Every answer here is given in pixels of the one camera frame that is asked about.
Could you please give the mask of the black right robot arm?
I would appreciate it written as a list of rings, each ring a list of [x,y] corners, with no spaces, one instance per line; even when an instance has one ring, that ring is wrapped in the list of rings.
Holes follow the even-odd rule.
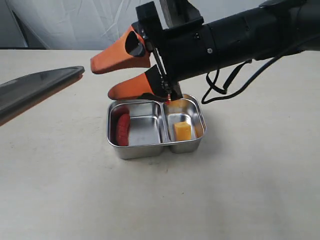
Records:
[[[235,66],[222,88],[209,80],[220,99],[240,69],[252,60],[271,65],[281,57],[320,49],[320,3],[317,0],[267,0],[258,7],[210,23],[187,0],[163,0],[167,29],[154,2],[136,8],[137,21],[90,61],[94,74],[146,68],[108,92],[112,100],[181,99],[180,81]]]

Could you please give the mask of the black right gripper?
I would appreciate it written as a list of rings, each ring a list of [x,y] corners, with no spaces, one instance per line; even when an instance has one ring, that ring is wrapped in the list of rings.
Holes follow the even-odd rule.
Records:
[[[213,59],[213,38],[204,23],[162,27],[155,3],[136,7],[137,22],[112,45],[90,60],[96,75],[122,69],[149,68],[108,91],[111,100],[143,99],[167,102],[181,99],[179,82],[206,73]]]

